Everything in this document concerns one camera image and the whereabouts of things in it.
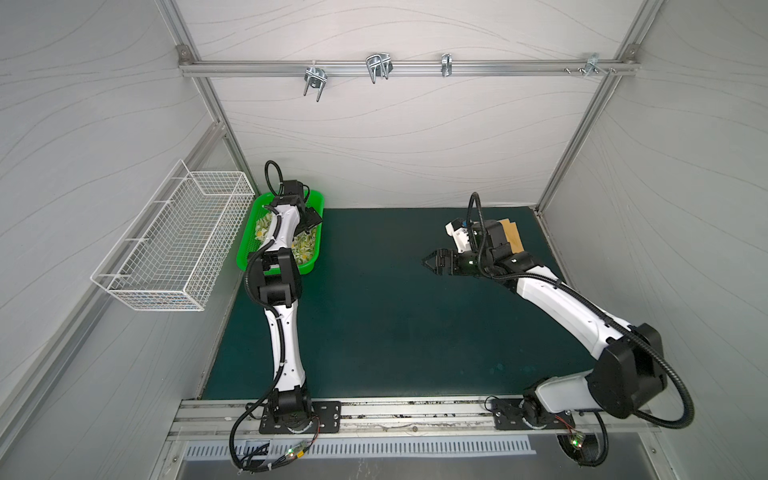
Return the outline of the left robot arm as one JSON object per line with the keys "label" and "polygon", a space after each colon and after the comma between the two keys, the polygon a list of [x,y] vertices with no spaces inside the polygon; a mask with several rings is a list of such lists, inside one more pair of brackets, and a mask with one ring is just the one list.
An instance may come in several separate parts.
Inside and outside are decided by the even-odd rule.
{"label": "left robot arm", "polygon": [[248,257],[245,287],[252,302],[263,308],[271,335],[274,367],[266,412],[276,424],[303,432],[313,410],[299,350],[302,280],[292,244],[298,232],[319,225],[322,218],[306,206],[302,193],[277,195],[266,210],[272,220],[262,245]]}

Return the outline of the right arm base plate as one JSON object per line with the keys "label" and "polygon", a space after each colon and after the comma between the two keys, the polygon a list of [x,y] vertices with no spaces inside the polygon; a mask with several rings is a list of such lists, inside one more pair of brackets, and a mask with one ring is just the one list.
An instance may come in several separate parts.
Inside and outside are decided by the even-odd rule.
{"label": "right arm base plate", "polygon": [[494,429],[499,431],[575,429],[567,412],[548,412],[535,398],[489,396],[484,400],[483,408],[491,414]]}

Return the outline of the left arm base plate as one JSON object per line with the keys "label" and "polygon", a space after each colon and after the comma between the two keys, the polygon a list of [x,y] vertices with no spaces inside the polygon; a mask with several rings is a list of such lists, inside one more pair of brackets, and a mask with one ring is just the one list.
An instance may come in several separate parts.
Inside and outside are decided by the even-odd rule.
{"label": "left arm base plate", "polygon": [[342,403],[313,401],[308,410],[287,411],[268,405],[261,415],[262,435],[294,435],[310,433],[335,434],[340,431]]}

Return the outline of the floral patterned skirt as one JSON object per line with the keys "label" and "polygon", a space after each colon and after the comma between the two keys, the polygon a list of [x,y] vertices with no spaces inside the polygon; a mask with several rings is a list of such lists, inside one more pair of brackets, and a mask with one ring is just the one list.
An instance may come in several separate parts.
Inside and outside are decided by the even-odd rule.
{"label": "floral patterned skirt", "polygon": [[[272,213],[267,213],[256,221],[253,235],[256,249],[264,243],[273,217]],[[299,267],[308,264],[314,258],[318,229],[319,227],[313,227],[309,231],[303,231],[294,236],[291,248]]]}

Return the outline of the yellow skirt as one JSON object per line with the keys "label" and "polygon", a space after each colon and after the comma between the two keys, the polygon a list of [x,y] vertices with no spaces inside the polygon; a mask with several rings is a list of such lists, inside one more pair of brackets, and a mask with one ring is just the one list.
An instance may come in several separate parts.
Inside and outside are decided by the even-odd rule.
{"label": "yellow skirt", "polygon": [[518,254],[524,251],[524,246],[519,234],[517,224],[509,219],[502,219],[499,221],[503,228],[503,232],[507,242],[510,245],[510,250],[513,254]]}

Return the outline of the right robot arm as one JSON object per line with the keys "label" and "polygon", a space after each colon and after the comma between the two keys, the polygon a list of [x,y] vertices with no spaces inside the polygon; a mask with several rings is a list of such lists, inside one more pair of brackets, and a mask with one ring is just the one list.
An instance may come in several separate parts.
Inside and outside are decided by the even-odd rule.
{"label": "right robot arm", "polygon": [[456,219],[446,226],[454,248],[437,249],[422,264],[436,275],[485,278],[505,287],[546,313],[594,359],[584,372],[530,387],[517,408],[525,423],[541,430],[557,414],[588,411],[636,416],[667,429],[691,425],[692,395],[665,359],[660,333],[595,305],[514,244],[510,228],[508,220]]}

